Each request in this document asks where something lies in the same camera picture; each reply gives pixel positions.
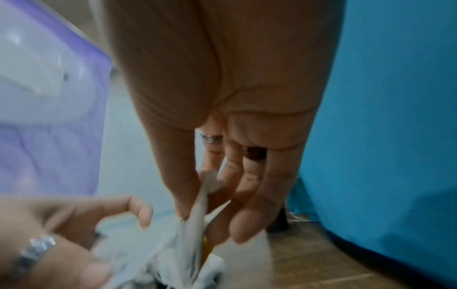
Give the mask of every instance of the wooden table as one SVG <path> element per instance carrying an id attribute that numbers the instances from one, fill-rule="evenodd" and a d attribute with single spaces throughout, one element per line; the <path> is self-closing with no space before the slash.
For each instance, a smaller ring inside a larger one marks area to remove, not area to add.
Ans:
<path id="1" fill-rule="evenodd" d="M 217 248 L 227 266 L 218 289 L 405 289 L 357 263 L 311 223 Z"/>

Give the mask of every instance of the fingernail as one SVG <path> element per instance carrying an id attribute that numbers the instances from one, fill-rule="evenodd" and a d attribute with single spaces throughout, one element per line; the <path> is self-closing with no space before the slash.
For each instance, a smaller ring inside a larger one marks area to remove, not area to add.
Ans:
<path id="1" fill-rule="evenodd" d="M 91 263 L 79 278 L 77 289 L 98 289 L 111 276 L 111 268 L 103 263 Z"/>

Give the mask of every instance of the purple surface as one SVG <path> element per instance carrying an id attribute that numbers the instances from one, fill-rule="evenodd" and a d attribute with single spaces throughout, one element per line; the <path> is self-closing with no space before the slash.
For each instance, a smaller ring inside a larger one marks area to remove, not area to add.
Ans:
<path id="1" fill-rule="evenodd" d="M 2 1 L 27 13 L 73 49 L 92 73 L 97 97 L 84 117 L 67 124 L 0 123 L 0 194 L 93 195 L 99 181 L 112 61 L 34 2 Z"/>

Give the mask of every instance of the hand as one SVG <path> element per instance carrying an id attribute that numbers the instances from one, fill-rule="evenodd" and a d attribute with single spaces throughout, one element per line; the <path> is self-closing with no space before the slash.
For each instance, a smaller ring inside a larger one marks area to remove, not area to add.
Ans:
<path id="1" fill-rule="evenodd" d="M 93 0 L 149 136 L 162 179 L 186 216 L 200 187 L 194 130 L 223 135 L 206 145 L 204 169 L 225 187 L 212 209 L 214 244 L 245 242 L 276 217 L 297 177 L 336 50 L 343 0 Z M 268 149 L 266 162 L 242 147 Z"/>
<path id="2" fill-rule="evenodd" d="M 101 288 L 110 277 L 110 269 L 97 262 L 84 246 L 102 219 L 126 212 L 136 215 L 142 227 L 151 222 L 152 208 L 135 197 L 0 199 L 0 284 L 30 239 L 54 233 L 61 236 L 56 247 L 20 284 L 10 288 Z"/>

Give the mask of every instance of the wide silver ring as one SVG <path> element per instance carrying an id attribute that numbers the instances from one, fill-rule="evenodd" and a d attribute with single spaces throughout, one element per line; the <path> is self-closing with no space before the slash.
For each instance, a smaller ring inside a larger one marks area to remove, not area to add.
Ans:
<path id="1" fill-rule="evenodd" d="M 30 245 L 20 251 L 19 257 L 13 264 L 10 281 L 20 280 L 56 245 L 57 236 L 55 235 L 43 235 L 39 238 L 30 239 Z"/>
<path id="2" fill-rule="evenodd" d="M 201 138 L 203 139 L 203 141 L 205 143 L 209 143 L 209 144 L 220 143 L 220 142 L 222 142 L 224 140 L 224 136 L 223 135 L 212 136 L 212 135 L 209 135 L 209 134 L 205 134 L 202 131 L 200 131 L 200 135 L 201 135 Z"/>

